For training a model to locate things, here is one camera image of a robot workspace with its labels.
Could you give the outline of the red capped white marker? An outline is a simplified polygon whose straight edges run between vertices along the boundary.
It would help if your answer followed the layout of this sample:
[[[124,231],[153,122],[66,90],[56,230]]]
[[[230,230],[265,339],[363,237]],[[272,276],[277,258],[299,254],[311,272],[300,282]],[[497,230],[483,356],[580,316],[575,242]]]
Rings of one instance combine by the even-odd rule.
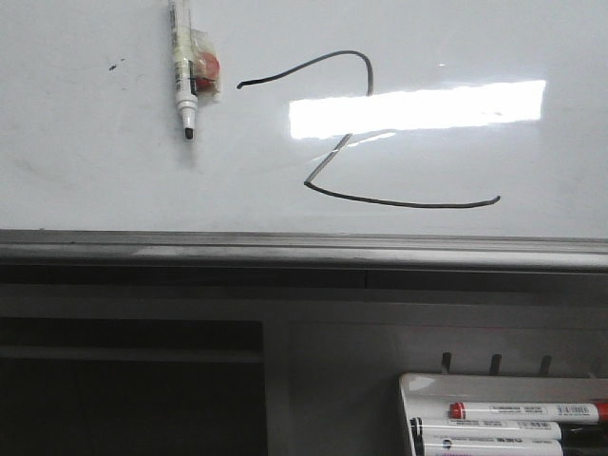
[[[528,420],[558,423],[604,424],[607,403],[481,403],[449,405],[449,416],[467,420]]]

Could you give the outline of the grey cabinet frame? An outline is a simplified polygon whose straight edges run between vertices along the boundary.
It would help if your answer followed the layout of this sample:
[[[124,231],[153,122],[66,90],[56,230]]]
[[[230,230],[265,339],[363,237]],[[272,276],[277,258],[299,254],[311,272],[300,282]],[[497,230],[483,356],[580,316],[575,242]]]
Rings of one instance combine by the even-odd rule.
[[[606,295],[1,290],[5,455],[399,455],[406,372],[602,377]]]

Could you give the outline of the white whiteboard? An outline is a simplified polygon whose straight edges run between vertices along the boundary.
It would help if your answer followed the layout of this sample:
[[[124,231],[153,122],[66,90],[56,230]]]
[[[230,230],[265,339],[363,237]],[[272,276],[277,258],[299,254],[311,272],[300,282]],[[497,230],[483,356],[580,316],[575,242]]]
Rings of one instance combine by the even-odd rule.
[[[181,130],[164,1],[1,5],[6,229],[605,238],[603,1],[195,1],[221,65]]]

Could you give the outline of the grey whiteboard ledge rail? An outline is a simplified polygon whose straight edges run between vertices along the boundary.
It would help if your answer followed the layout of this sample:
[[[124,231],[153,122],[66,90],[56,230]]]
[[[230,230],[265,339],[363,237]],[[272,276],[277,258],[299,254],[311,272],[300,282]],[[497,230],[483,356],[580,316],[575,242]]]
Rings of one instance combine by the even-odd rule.
[[[8,284],[376,289],[607,282],[602,239],[5,230]]]

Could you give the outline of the black capped marker lower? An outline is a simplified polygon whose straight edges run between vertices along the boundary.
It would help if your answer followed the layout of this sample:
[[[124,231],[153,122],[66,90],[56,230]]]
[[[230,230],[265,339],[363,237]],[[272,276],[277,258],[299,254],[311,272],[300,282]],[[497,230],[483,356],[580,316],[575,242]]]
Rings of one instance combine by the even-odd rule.
[[[426,436],[414,439],[417,455],[562,455],[557,440]]]

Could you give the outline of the black capped marker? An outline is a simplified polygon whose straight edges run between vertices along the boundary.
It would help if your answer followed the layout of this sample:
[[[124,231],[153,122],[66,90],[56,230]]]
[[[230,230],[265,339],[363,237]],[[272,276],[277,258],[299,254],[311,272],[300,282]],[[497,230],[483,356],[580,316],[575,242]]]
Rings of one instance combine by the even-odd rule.
[[[411,418],[416,437],[446,436],[466,438],[512,438],[561,440],[562,431],[554,422]]]
[[[417,455],[562,455],[557,440],[426,436],[414,439]]]

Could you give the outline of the white black-tipped marker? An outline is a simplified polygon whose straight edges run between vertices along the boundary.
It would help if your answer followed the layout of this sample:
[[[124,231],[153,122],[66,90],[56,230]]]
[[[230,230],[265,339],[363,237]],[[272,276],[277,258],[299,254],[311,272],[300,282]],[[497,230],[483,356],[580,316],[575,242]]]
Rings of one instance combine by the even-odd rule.
[[[169,19],[173,52],[175,103],[184,138],[194,139],[199,98],[194,76],[194,50],[189,1],[169,1]]]

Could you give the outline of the black capped marker upper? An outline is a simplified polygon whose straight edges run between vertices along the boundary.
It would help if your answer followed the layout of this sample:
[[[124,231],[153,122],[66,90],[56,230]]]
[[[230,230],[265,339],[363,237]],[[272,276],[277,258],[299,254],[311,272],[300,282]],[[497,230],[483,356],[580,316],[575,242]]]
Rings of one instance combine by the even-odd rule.
[[[562,431],[554,422],[411,418],[416,437],[446,436],[466,438],[512,438],[561,440]]]

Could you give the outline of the white marker tray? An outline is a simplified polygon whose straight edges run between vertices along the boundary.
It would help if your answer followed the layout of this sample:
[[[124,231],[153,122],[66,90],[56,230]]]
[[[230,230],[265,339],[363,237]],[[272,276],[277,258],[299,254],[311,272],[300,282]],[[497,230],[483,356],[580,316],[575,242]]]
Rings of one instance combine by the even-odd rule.
[[[405,453],[415,453],[409,420],[446,418],[456,402],[591,403],[607,400],[605,378],[406,373],[399,377]]]

